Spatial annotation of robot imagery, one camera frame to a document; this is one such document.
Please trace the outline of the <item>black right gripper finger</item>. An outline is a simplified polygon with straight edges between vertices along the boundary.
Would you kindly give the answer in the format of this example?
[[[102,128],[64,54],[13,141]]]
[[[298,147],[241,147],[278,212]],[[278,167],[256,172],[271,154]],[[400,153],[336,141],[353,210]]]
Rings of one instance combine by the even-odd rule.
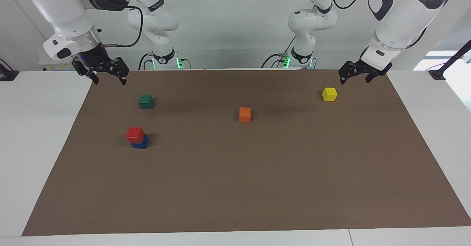
[[[122,85],[126,85],[129,71],[122,58],[111,60],[111,75],[118,77]]]
[[[78,75],[86,76],[91,79],[95,85],[99,83],[99,78],[96,73],[92,69],[87,69],[79,60],[72,60],[72,66],[75,68]]]

